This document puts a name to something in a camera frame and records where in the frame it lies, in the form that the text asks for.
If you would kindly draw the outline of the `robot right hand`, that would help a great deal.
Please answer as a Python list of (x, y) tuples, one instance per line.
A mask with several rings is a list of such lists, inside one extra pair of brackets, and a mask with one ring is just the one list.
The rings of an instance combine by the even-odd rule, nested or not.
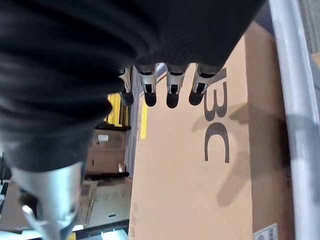
[(202, 101), (262, 0), (3, 0), (0, 3), (0, 145), (19, 205), (45, 240), (66, 240), (77, 222), (94, 129), (109, 94), (133, 102), (135, 67), (148, 106), (157, 64), (167, 105), (198, 65), (189, 102)]

